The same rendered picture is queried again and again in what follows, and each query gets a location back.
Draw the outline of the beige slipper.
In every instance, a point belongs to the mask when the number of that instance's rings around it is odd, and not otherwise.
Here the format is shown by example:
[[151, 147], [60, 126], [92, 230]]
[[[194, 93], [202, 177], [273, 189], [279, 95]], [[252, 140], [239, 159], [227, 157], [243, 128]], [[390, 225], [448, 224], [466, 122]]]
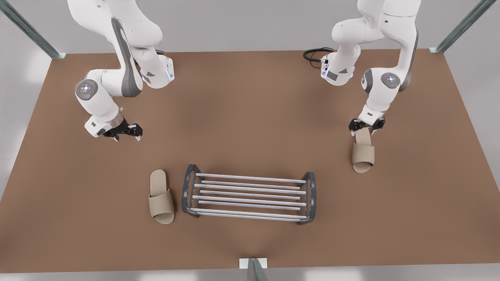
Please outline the beige slipper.
[[150, 215], [157, 222], [167, 225], [175, 218], [175, 205], [168, 188], [168, 178], [163, 170], [153, 171], [150, 176], [148, 196]]
[[355, 132], [351, 164], [355, 172], [363, 174], [375, 164], [375, 147], [371, 143], [369, 128]]

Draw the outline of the grey metal shoe rack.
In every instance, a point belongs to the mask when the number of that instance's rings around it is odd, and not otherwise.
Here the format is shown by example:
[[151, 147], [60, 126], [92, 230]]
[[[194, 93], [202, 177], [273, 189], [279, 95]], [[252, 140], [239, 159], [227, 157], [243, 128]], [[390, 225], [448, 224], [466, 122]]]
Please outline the grey metal shoe rack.
[[218, 216], [304, 225], [314, 221], [317, 210], [314, 173], [299, 180], [205, 174], [196, 164], [186, 169], [182, 211], [192, 217]]

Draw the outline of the silver frame post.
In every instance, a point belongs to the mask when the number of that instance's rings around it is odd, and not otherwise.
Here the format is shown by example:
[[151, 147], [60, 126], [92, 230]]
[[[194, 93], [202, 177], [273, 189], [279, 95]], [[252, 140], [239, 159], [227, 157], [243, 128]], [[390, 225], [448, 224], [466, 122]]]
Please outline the silver frame post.
[[457, 24], [457, 26], [430, 53], [445, 53], [497, 0], [480, 2]]
[[268, 281], [264, 269], [268, 268], [267, 258], [240, 258], [239, 268], [246, 269], [246, 281]]
[[7, 0], [0, 0], [0, 11], [51, 59], [65, 59]]

